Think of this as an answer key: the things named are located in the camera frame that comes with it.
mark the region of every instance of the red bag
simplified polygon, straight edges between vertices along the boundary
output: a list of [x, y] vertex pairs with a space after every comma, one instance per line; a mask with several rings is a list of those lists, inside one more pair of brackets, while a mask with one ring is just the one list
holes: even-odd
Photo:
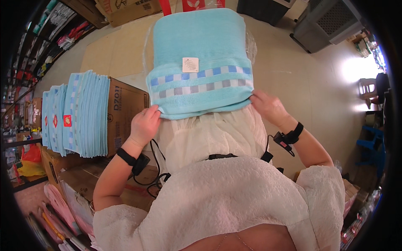
[[36, 144], [30, 144], [29, 150], [25, 153], [25, 148], [23, 148], [21, 160], [32, 161], [35, 163], [41, 162], [41, 150]]

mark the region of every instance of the white lace skirt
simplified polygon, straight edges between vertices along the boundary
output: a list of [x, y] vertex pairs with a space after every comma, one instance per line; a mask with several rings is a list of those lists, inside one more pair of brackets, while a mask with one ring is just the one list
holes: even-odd
[[208, 159], [211, 154], [261, 158], [267, 132], [259, 113], [250, 104], [233, 112], [211, 112], [180, 120], [163, 119], [155, 137], [163, 160], [154, 146], [161, 173]]

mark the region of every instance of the yellow plastic bag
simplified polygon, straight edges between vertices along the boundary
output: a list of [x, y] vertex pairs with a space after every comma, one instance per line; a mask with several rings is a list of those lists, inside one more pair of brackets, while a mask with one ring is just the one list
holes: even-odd
[[18, 168], [18, 174], [20, 176], [34, 176], [34, 175], [45, 175], [46, 172], [42, 166], [42, 163], [36, 163], [32, 161], [27, 161], [27, 160], [21, 160], [22, 167]]

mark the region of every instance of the woman's right arm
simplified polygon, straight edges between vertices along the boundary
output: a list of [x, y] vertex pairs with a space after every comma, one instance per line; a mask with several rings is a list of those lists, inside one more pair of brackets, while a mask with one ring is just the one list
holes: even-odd
[[[277, 126], [284, 134], [288, 134], [296, 128], [297, 120], [287, 113], [279, 98], [260, 90], [254, 90], [252, 93], [251, 103], [263, 118]], [[334, 166], [324, 147], [305, 128], [293, 146], [305, 167], [312, 165]]]

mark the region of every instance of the store shelf with merchandise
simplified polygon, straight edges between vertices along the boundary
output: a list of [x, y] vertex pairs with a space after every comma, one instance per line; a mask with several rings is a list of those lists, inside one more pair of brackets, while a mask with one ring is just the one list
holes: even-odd
[[47, 180], [39, 169], [37, 173], [21, 172], [24, 151], [33, 151], [42, 143], [41, 118], [32, 119], [41, 105], [41, 99], [33, 98], [36, 84], [65, 51], [93, 30], [95, 27], [70, 7], [57, 0], [45, 0], [20, 31], [21, 40], [8, 70], [1, 106], [1, 134], [7, 158], [7, 166], [2, 168], [7, 169], [15, 191]]

